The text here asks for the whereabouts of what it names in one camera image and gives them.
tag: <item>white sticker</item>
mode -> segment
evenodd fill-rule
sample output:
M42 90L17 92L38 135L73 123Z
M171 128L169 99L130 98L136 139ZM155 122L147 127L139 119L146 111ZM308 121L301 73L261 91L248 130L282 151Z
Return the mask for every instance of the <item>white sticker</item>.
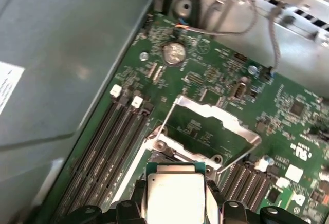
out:
M298 183L299 180L302 178L303 173L304 173L304 170L299 169L298 167L290 164L288 167L288 170L285 174L285 177Z
M0 114L19 82L24 68L0 62Z

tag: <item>metal bracket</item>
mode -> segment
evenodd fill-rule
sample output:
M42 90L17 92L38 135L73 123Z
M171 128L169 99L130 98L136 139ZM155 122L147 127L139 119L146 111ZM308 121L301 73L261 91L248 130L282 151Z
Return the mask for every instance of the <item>metal bracket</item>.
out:
M252 147L250 149L248 149L247 151L238 155L228 165L223 166L219 171L217 171L217 173L219 173L219 174L222 173L223 171L225 171L226 169L230 168L233 164L235 164L237 161L242 159L245 155L247 155L252 150L254 150L262 142L262 138L257 133L254 133L253 131L248 130L248 129L244 128L243 126L241 126L239 123L239 120L236 116L230 114L229 112L227 112L217 106L211 106L208 104L203 104L203 105L199 104L199 103L193 101L192 99L185 97L183 95L178 96L176 98L176 100L174 101L173 105L171 106L171 108L167 114L167 117L165 118L162 126L160 127L160 129L158 131L158 134L157 134L155 140L159 140L159 138L162 134L162 130L164 129L164 127L165 127L167 121L169 120L170 115L172 114L176 105L186 107L189 110L191 110L205 118L214 117L214 118L222 121L224 128L243 137L248 143L250 143L252 145Z

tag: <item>capacitor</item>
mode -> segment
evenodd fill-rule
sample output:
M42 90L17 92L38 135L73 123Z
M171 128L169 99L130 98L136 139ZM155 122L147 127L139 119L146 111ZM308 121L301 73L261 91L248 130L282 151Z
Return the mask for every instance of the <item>capacitor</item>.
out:
M323 181L329 182L329 171L322 170L321 172L319 172L319 178Z
M255 163L255 169L261 172L266 172L268 166L274 165L274 160L265 155Z
M141 61L147 61L149 59L149 54L147 52L142 52L139 55L139 59Z
M255 67L255 66L249 66L249 67L248 67L248 72L249 72L251 75L255 75L255 74L258 72L258 68Z

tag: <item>gray metal panel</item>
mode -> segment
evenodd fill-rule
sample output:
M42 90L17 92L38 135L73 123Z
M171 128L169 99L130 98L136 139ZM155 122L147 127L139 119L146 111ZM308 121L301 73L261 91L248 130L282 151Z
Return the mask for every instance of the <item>gray metal panel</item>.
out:
M0 0L0 61L25 68L0 115L0 223L42 201L148 1Z
M214 0L202 0L203 12ZM266 66L273 65L273 49L268 32L268 12L273 5L264 0L255 0L258 6L259 20L256 26L244 36L219 36L217 40L224 45L245 54ZM215 13L208 24L214 27L219 12ZM252 20L252 12L247 3L236 4L229 12L221 31L242 31ZM308 20L296 16L296 26L310 36L310 32L319 28ZM313 40L276 24L278 42L281 48L279 73L305 86L318 95L328 96L329 88L329 48L321 47Z

